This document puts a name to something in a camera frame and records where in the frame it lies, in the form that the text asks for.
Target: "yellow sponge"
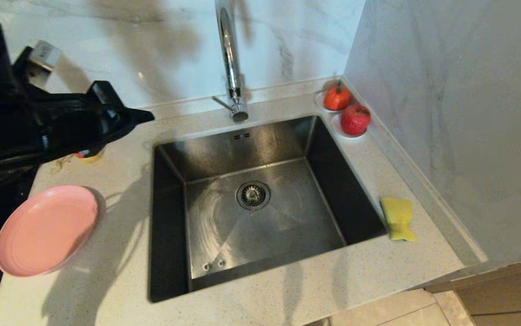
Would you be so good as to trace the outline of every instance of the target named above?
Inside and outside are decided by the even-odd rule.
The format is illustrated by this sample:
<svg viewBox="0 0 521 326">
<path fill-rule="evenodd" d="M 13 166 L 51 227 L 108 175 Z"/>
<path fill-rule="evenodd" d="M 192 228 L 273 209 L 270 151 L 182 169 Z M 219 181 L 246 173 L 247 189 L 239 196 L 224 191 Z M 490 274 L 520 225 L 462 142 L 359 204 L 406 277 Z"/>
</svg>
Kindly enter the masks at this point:
<svg viewBox="0 0 521 326">
<path fill-rule="evenodd" d="M 411 202 L 400 198 L 382 197 L 381 206 L 389 224 L 392 240 L 417 241 L 417 237 L 409 229 L 413 213 Z"/>
</svg>

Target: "plate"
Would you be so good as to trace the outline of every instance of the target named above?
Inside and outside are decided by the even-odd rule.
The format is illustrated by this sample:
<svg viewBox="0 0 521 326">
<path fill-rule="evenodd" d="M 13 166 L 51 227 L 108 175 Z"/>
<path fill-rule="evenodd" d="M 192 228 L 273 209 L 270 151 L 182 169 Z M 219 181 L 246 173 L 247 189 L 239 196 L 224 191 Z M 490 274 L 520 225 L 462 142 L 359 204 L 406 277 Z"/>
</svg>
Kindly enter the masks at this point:
<svg viewBox="0 0 521 326">
<path fill-rule="evenodd" d="M 0 269 L 27 277 L 52 272 L 91 234 L 97 220 L 95 196 L 87 188 L 53 187 L 29 198 L 0 232 Z"/>
<path fill-rule="evenodd" d="M 339 113 L 343 112 L 343 110 L 329 110 L 325 107 L 325 95 L 327 95 L 327 91 L 320 91 L 315 95 L 315 105 L 318 106 L 321 110 L 326 113 Z"/>
<path fill-rule="evenodd" d="M 346 132 L 344 132 L 343 128 L 341 127 L 341 115 L 340 114 L 337 114 L 333 117 L 333 119 L 331 120 L 331 126 L 333 126 L 333 130 L 335 131 L 335 134 L 338 134 L 339 136 L 341 136 L 341 138 L 345 138 L 345 139 L 355 140 L 355 139 L 361 138 L 364 134 L 367 134 L 367 130 L 363 134 L 360 134 L 359 136 L 353 136 L 351 134 L 347 134 Z"/>
</svg>

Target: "sink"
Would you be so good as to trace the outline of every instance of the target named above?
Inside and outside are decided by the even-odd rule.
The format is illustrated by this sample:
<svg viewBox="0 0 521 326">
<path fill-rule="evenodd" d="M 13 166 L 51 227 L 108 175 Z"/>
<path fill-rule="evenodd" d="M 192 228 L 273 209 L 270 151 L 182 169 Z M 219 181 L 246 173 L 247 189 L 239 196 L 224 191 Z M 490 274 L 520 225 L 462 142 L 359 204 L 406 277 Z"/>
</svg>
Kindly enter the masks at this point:
<svg viewBox="0 0 521 326">
<path fill-rule="evenodd" d="M 150 301 L 386 234 L 318 116 L 161 144 Z"/>
</svg>

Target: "tiled floor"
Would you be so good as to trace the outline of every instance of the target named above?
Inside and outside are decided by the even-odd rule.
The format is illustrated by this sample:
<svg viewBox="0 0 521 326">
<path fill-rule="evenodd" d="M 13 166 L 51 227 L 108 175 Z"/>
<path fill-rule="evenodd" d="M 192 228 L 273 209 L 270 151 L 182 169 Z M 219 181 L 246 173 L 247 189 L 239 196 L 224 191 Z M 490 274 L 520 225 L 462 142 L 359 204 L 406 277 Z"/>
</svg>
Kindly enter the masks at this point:
<svg viewBox="0 0 521 326">
<path fill-rule="evenodd" d="M 343 310 L 308 326 L 474 326 L 453 291 L 432 295 L 423 289 Z"/>
</svg>

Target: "chrome faucet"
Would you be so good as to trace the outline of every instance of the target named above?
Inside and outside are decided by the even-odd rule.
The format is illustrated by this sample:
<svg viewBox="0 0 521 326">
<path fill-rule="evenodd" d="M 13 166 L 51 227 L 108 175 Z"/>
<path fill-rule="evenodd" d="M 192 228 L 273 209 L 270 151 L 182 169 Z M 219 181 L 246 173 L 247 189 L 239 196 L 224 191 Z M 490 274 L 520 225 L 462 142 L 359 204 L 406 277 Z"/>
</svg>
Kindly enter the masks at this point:
<svg viewBox="0 0 521 326">
<path fill-rule="evenodd" d="M 215 5 L 218 33 L 220 34 L 220 44 L 222 46 L 222 58 L 225 62 L 229 105 L 218 97 L 213 96 L 212 99 L 230 110 L 230 117 L 234 122 L 241 122 L 248 119 L 248 113 L 246 113 L 246 103 L 240 93 L 240 85 L 242 83 L 240 82 L 240 70 L 238 69 L 238 51 L 236 37 L 234 37 L 232 11 L 230 10 L 228 0 L 215 0 Z"/>
</svg>

